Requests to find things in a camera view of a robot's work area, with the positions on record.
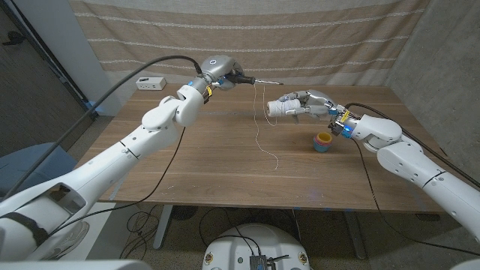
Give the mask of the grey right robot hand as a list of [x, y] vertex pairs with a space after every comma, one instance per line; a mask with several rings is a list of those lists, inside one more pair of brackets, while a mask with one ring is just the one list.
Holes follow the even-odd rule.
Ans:
[[299, 115], [306, 114], [311, 118], [320, 119], [321, 116], [327, 115], [330, 109], [336, 109], [338, 106], [338, 103], [333, 101], [327, 94], [313, 89], [290, 92], [277, 100], [280, 102], [299, 101], [300, 107], [289, 112], [295, 124], [299, 123]]

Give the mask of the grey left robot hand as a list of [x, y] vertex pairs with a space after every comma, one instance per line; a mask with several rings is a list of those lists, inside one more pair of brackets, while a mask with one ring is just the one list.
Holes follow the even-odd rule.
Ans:
[[236, 84], [229, 81], [226, 76], [242, 74], [242, 66], [228, 55], [213, 55], [207, 58], [201, 65], [202, 73], [192, 81], [192, 87], [203, 93], [207, 86], [214, 86], [220, 90], [233, 89]]

